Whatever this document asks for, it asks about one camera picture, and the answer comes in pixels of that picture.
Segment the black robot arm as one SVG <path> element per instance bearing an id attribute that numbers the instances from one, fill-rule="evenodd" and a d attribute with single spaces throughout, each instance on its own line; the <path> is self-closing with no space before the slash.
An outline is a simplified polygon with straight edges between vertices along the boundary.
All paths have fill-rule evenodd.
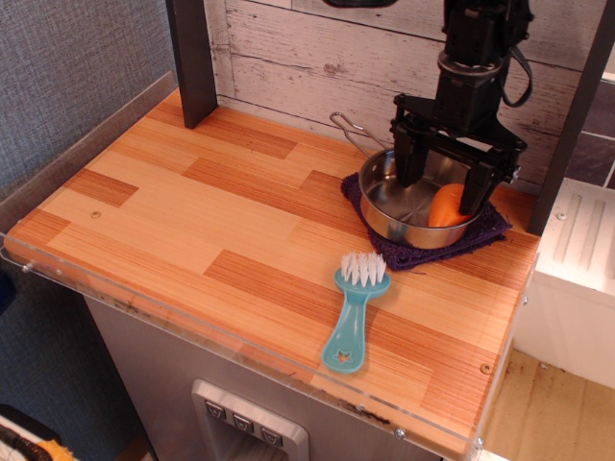
<path id="1" fill-rule="evenodd" d="M 409 187 L 424 175 L 431 152 L 468 166 L 459 212 L 473 215 L 500 182 L 513 182 L 526 142 L 498 119 L 501 104 L 520 107 L 505 93 L 509 65 L 530 67 L 518 45 L 534 16 L 526 1 L 448 1 L 446 43 L 438 57 L 434 99 L 399 94 L 391 122 L 397 180 Z"/>

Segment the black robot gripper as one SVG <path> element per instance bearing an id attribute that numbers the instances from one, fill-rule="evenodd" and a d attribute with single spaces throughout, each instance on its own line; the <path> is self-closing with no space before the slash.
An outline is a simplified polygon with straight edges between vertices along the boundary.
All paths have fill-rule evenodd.
<path id="1" fill-rule="evenodd" d="M 518 159 L 527 143 L 498 119 L 501 103 L 517 108 L 527 101 L 522 95 L 513 103 L 504 86 L 509 60 L 485 66 L 468 66 L 440 60 L 440 76 L 434 99 L 399 94 L 391 121 L 397 180 L 410 187 L 423 178 L 429 150 L 472 165 L 461 196 L 459 212 L 475 215 L 500 181 L 512 182 L 519 171 Z"/>

